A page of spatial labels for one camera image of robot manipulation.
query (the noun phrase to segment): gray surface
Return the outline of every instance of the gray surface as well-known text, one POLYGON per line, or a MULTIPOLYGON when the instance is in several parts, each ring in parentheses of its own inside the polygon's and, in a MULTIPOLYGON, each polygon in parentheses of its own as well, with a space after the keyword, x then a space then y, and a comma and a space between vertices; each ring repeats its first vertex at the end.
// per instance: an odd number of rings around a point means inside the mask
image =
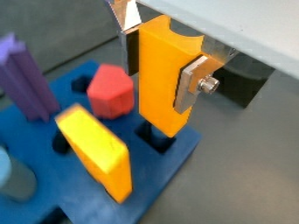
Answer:
POLYGON ((299 79, 296 0, 138 0, 299 79))
MULTIPOLYGON (((93 58, 120 65, 116 41, 93 58)), ((202 142, 140 223, 299 223, 299 81, 275 72, 247 109, 200 95, 190 125, 202 142)))
POLYGON ((101 0, 0 0, 0 36, 15 32, 43 71, 116 36, 101 0))

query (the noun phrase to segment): black object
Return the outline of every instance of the black object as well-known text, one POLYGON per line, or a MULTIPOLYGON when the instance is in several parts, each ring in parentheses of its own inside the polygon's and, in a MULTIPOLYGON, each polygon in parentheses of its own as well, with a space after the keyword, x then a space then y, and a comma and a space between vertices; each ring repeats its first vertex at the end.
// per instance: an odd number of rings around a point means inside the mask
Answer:
POLYGON ((71 151, 71 145, 60 131, 56 132, 51 146, 52 149, 60 154, 67 154, 71 151))
POLYGON ((243 108, 247 107, 259 89, 267 82, 267 78, 250 79, 230 72, 224 68, 220 68, 212 77, 219 80, 218 92, 227 96, 243 108))
POLYGON ((59 224, 68 220, 67 214, 59 207, 55 207, 51 213, 45 216, 44 220, 39 224, 59 224))
POLYGON ((0 98, 5 96, 5 91, 0 88, 0 98))
POLYGON ((139 30, 126 35, 128 75, 139 72, 139 30))
POLYGON ((71 90, 77 93, 87 93, 89 83, 92 78, 87 75, 80 76, 76 80, 71 82, 71 90))
POLYGON ((148 121, 142 123, 135 133, 159 153, 166 153, 175 141, 175 137, 166 136, 148 121))

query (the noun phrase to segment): light blue cylinder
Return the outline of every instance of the light blue cylinder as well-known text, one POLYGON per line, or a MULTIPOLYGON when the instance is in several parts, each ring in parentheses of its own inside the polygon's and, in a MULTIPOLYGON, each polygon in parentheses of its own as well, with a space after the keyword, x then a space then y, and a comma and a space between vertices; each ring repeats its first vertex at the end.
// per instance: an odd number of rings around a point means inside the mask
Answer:
POLYGON ((0 146, 0 194, 25 201, 33 196, 35 190, 36 177, 32 170, 0 146))

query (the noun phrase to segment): red hexagonal block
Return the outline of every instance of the red hexagonal block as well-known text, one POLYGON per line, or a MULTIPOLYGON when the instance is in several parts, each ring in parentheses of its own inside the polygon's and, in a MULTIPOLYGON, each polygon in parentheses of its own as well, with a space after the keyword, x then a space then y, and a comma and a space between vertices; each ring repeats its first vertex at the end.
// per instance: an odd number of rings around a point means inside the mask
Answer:
POLYGON ((88 86, 95 116, 116 119, 135 106, 134 82, 120 66, 101 64, 88 86))

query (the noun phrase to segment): purple block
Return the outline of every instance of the purple block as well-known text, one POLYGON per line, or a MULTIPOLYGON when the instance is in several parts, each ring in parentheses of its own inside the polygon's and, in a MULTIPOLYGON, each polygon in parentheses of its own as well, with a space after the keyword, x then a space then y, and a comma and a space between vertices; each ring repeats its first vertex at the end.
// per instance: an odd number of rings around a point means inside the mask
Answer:
POLYGON ((28 120, 49 121, 60 110, 33 57, 13 34, 0 39, 0 86, 28 120))

